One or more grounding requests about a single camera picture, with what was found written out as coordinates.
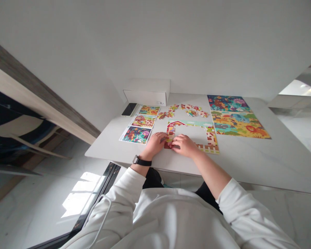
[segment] black smartwatch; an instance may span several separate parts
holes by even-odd
[[[139,164],[142,166],[151,166],[152,165],[152,161],[144,161],[142,159],[139,159],[138,156],[136,155],[134,160],[132,161],[133,164]]]

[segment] white floor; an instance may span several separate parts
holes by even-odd
[[[311,108],[305,108],[296,117],[296,110],[272,108],[277,117],[311,151]]]
[[[89,145],[71,135],[0,202],[0,248],[26,249],[68,233],[88,202],[108,161],[88,158]]]
[[[311,110],[296,118],[293,118],[294,111],[274,112],[311,151]],[[108,165],[107,161],[85,157],[88,147],[72,137],[56,149],[57,153],[72,156],[72,160],[55,157],[44,160],[36,168],[44,177],[25,178],[0,203],[0,248],[25,249],[71,231],[81,209],[80,206],[69,208],[76,207],[73,189],[92,189]],[[124,168],[120,170],[116,181],[124,171]],[[81,179],[85,172],[95,174],[90,174],[95,180],[85,183]],[[203,182],[201,177],[169,172],[160,174],[165,184],[190,191],[196,191]],[[276,222],[301,248],[311,249],[311,194],[262,186],[244,187],[269,208]],[[85,203],[87,196],[78,197],[78,201],[83,198]]]

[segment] smartphone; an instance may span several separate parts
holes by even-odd
[[[134,112],[136,106],[137,106],[137,103],[129,103],[127,108],[123,111],[121,115],[130,117],[131,114]]]

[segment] white wall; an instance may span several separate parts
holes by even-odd
[[[270,101],[311,64],[311,0],[93,0],[79,10],[120,94],[140,77],[171,79],[174,93]]]
[[[311,64],[311,0],[0,1],[0,44],[103,129],[132,77],[270,101]]]
[[[0,45],[103,130],[123,102],[74,11],[63,1],[0,1]]]

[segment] hand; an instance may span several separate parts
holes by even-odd
[[[139,155],[139,158],[145,161],[152,161],[152,158],[158,154],[165,145],[167,133],[157,132],[150,137],[145,150]]]
[[[179,146],[180,149],[177,147],[172,147],[172,150],[186,157],[194,158],[203,153],[188,136],[183,134],[175,137],[171,145]]]

